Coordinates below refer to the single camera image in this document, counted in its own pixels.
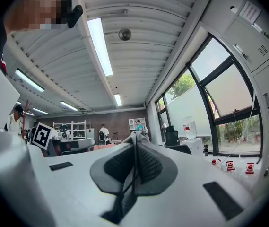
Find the ceiling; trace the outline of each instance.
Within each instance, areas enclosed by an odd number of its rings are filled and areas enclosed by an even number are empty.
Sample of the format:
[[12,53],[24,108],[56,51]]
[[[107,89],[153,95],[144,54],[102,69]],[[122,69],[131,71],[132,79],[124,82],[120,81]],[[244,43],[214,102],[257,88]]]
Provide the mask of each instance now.
[[[11,49],[11,42],[3,53],[8,78],[21,94],[20,101],[24,104],[28,99],[31,107],[54,116],[116,110],[114,93],[121,95],[123,109],[143,107],[196,0],[83,1],[84,24],[102,19],[113,76],[106,77],[98,70],[98,58],[80,22],[73,29],[62,25],[55,30],[14,33],[11,41],[19,53]],[[119,39],[122,28],[131,31],[130,40]],[[20,52],[26,55],[26,62],[20,59]],[[21,81],[15,75],[17,68],[45,91],[40,93]],[[79,111],[67,109],[60,101]]]

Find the pink cushion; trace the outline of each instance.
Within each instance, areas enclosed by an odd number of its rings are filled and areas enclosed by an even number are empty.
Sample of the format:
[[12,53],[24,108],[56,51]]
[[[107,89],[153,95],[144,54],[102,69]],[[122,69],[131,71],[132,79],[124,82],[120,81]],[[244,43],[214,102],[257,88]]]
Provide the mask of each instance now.
[[99,150],[99,149],[109,148],[109,147],[112,147],[112,146],[115,146],[115,144],[112,143],[112,144],[104,145],[104,146],[94,145],[94,146],[93,146],[93,151],[95,151],[95,150]]

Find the sticker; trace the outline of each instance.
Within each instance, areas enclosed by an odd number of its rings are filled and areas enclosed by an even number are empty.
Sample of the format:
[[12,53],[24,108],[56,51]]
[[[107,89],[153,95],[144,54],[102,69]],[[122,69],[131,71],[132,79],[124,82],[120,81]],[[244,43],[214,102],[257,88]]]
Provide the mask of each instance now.
[[248,20],[251,24],[253,24],[257,19],[257,17],[259,16],[260,12],[261,12],[260,8],[247,1],[243,9],[240,11],[239,16],[243,17],[244,19]]

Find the window frame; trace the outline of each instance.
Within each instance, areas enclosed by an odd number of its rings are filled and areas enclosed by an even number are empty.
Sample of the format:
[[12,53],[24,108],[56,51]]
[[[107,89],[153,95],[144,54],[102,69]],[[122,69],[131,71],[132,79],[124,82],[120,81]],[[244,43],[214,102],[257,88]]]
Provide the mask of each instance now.
[[[161,98],[163,99],[164,101],[164,106],[165,108],[160,110],[160,111],[157,111],[157,103],[159,102],[159,100],[161,100]],[[156,107],[156,111],[157,111],[157,118],[158,118],[158,122],[160,123],[160,115],[164,112],[166,112],[166,115],[167,115],[167,119],[168,119],[168,124],[169,126],[171,125],[171,121],[170,121],[170,116],[169,116],[169,112],[167,110],[167,101],[166,101],[166,98],[165,98],[165,94],[162,94],[156,101],[155,101],[155,107]],[[165,142],[165,132],[162,130],[162,127],[161,127],[161,124],[159,124],[159,129],[161,131],[161,135],[162,135],[162,141]]]
[[[199,55],[202,53],[202,51],[206,48],[206,46],[209,44],[209,42],[215,39],[228,53],[229,53],[229,57],[227,57],[217,68],[215,68],[209,75],[207,75],[203,80],[199,80],[197,73],[195,72],[194,68],[192,67],[192,64],[194,63],[194,61],[199,57]],[[244,82],[246,83],[246,86],[249,90],[250,96],[253,100],[253,93],[254,93],[254,88],[247,76],[247,74],[245,73],[245,71],[243,70],[242,66],[240,65],[239,61],[233,56],[233,54],[228,50],[228,48],[226,48],[226,46],[224,44],[222,44],[221,41],[219,41],[217,38],[215,38],[212,34],[208,33],[207,38],[205,39],[205,41],[202,43],[202,45],[197,49],[197,51],[195,52],[195,54],[191,57],[191,59],[189,60],[189,62],[187,62],[184,66],[184,68],[182,69],[182,71],[179,73],[179,75],[175,78],[175,80],[169,85],[169,87],[164,91],[164,93],[160,96],[160,98],[156,101],[157,102],[163,98],[164,100],[164,104],[165,104],[165,109],[163,109],[162,111],[158,112],[158,120],[159,120],[159,115],[163,112],[166,111],[167,114],[167,118],[168,118],[168,122],[169,125],[171,125],[170,122],[170,116],[169,116],[169,110],[167,107],[167,101],[165,98],[165,94],[170,90],[170,88],[177,82],[177,80],[186,72],[186,70],[189,70],[189,72],[191,73],[195,84],[200,92],[200,95],[202,97],[204,106],[206,108],[206,112],[208,115],[208,120],[209,120],[209,124],[210,124],[210,129],[211,129],[211,136],[212,136],[212,145],[213,145],[213,155],[222,155],[222,156],[234,156],[237,157],[239,155],[241,156],[245,156],[245,157],[255,157],[258,156],[259,158],[262,157],[262,151],[263,151],[263,125],[262,125],[262,116],[261,116],[261,112],[260,112],[260,107],[259,107],[259,103],[257,100],[257,97],[255,97],[255,102],[254,102],[254,108],[252,111],[252,107],[248,107],[248,108],[244,108],[242,110],[236,111],[234,113],[230,113],[224,116],[221,116],[217,119],[215,119],[214,116],[214,112],[212,110],[210,101],[208,99],[208,95],[211,98],[215,108],[217,109],[217,106],[212,98],[212,96],[210,95],[210,93],[208,93],[208,91],[206,90],[206,85],[209,84],[211,81],[213,81],[214,79],[216,79],[217,77],[219,77],[222,73],[224,73],[228,68],[230,68],[232,65],[234,65],[239,73],[241,74]],[[228,153],[224,153],[224,152],[220,152],[219,151],[219,146],[218,146],[218,134],[217,134],[217,126],[224,124],[224,123],[229,123],[229,122],[235,122],[238,120],[242,120],[242,119],[246,119],[249,118],[250,114],[252,111],[252,115],[251,116],[255,116],[258,115],[259,116],[259,120],[260,120],[260,133],[261,133],[261,141],[260,141],[260,153],[257,155],[250,155],[250,154],[245,154],[243,152],[242,153],[234,153],[234,154],[228,154]]]

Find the black chair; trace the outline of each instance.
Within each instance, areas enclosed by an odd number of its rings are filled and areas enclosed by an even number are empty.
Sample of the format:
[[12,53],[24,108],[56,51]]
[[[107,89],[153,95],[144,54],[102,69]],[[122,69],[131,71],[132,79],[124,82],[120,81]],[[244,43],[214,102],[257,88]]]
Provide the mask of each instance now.
[[100,135],[100,146],[106,145],[106,140],[105,140],[104,132],[103,131],[100,131],[99,132],[99,135]]
[[192,155],[191,151],[190,151],[190,149],[189,149],[189,147],[187,145],[165,146],[165,147],[168,148],[168,149],[172,149],[172,150],[176,150],[176,151],[179,151],[179,152],[183,152],[183,153],[187,153],[189,155]]
[[166,128],[166,143],[165,146],[179,146],[178,131],[174,130],[173,125]]

